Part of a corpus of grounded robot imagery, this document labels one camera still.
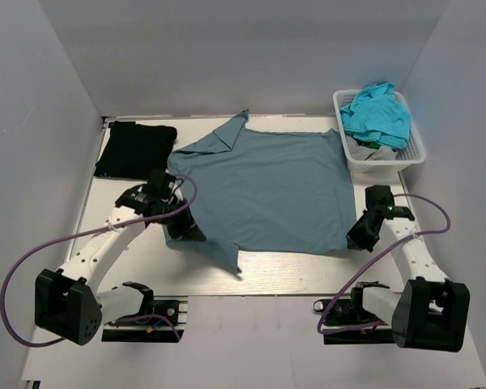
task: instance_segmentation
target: white backdrop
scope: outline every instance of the white backdrop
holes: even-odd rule
[[[447,0],[40,0],[101,115],[328,113],[401,87]]]
[[[450,232],[427,242],[471,291],[469,325],[486,373],[486,1],[450,2],[404,89],[427,150],[407,183],[450,213]],[[417,214],[424,227],[443,223],[424,206]]]
[[[88,184],[100,116],[36,0],[0,1],[0,287],[27,250],[70,233]],[[34,281],[66,247],[37,254],[11,281],[18,332],[34,328]],[[0,388],[16,388],[27,349],[0,319]]]

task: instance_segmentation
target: purple cable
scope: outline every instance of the purple cable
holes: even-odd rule
[[[416,199],[420,199],[423,201],[426,201],[427,203],[432,204],[434,207],[436,207],[443,216],[446,219],[446,227],[444,229],[427,229],[425,231],[418,231],[414,235],[407,235],[406,237],[402,237],[401,239],[397,240],[394,242],[392,245],[387,247],[385,250],[383,250],[380,254],[376,255],[374,258],[372,258],[369,262],[367,262],[359,271],[356,272],[356,274],[351,277],[351,279],[337,292],[337,294],[331,299],[331,302],[327,305],[327,307],[324,309],[322,312],[321,318],[318,320],[318,325],[317,325],[317,332],[322,335],[332,335],[332,334],[338,334],[339,332],[345,332],[345,331],[358,331],[358,330],[363,330],[367,327],[375,327],[380,324],[383,324],[382,321],[376,321],[372,323],[366,323],[366,324],[358,324],[355,326],[348,326],[344,328],[335,328],[335,329],[330,329],[330,330],[322,330],[322,324],[326,321],[327,315],[330,313],[331,309],[335,306],[336,302],[346,293],[346,291],[352,287],[352,285],[355,283],[358,278],[364,274],[372,265],[374,265],[376,262],[378,262],[380,259],[385,257],[387,254],[389,254],[392,250],[394,250],[396,247],[401,246],[402,244],[405,244],[412,239],[414,239],[415,236],[421,237],[424,235],[431,235],[431,234],[439,234],[439,233],[446,233],[450,229],[450,217],[448,216],[448,213],[446,213],[445,209],[437,204],[434,203],[432,200],[427,199],[424,196],[420,196],[418,194],[395,194],[395,197],[400,197],[400,196],[407,196],[407,197],[414,197]]]
[[[198,187],[196,185],[196,182],[189,176],[186,176],[185,174],[177,174],[179,177],[183,177],[187,181],[189,181],[191,184],[193,184],[194,187],[194,193],[193,196],[190,198],[190,200],[182,205],[181,207],[175,209],[174,211],[170,213],[165,213],[163,215],[155,215],[155,216],[149,216],[149,217],[143,217],[142,219],[137,219],[137,220],[128,220],[128,221],[123,221],[121,223],[117,224],[112,224],[112,228],[115,229],[121,229],[122,227],[126,227],[127,225],[135,224],[135,223],[147,223],[147,222],[152,222],[155,220],[160,220],[160,219],[165,219],[168,217],[172,217],[175,215],[178,215],[180,212],[183,212],[185,209],[189,207],[193,203],[193,201],[196,199],[196,195],[198,194]],[[89,231],[84,231],[82,233],[74,233],[72,235],[68,235],[66,237],[58,237],[56,239],[53,239],[52,241],[45,242],[39,246],[34,247],[33,249],[30,249],[27,253],[22,255],[22,257],[16,261],[16,263],[12,266],[12,268],[9,270],[9,272],[6,275],[6,278],[3,281],[2,288],[0,289],[0,316],[2,316],[2,321],[4,326],[6,327],[7,332],[9,332],[9,335],[11,335],[18,343],[27,346],[27,347],[33,347],[33,348],[39,348],[39,347],[47,347],[51,346],[53,344],[59,343],[64,338],[58,338],[55,340],[51,340],[50,342],[44,342],[44,343],[33,343],[29,340],[25,340],[22,338],[18,333],[15,331],[15,329],[11,326],[11,322],[9,321],[9,318],[7,317],[7,312],[6,312],[6,292],[7,292],[7,286],[9,286],[9,282],[11,281],[12,276],[15,274],[15,271],[20,267],[20,265],[31,255],[37,253],[40,250],[43,250],[45,247],[49,247],[52,245],[56,245],[58,243],[70,241],[72,239],[76,239],[78,237],[86,237],[87,235],[95,235],[97,233],[107,233],[110,231],[110,228],[108,226],[105,227],[100,227],[98,229],[91,229]]]
[[[131,323],[134,321],[139,321],[139,320],[144,320],[145,318],[159,318],[160,320],[164,320],[168,326],[171,327],[173,332],[175,333],[175,336],[177,337],[178,341],[180,341],[180,334],[178,333],[177,329],[173,324],[169,321],[168,318],[165,316],[162,316],[161,314],[141,314],[140,316],[135,316],[134,318],[130,317],[123,317],[123,318],[118,318],[115,323]]]

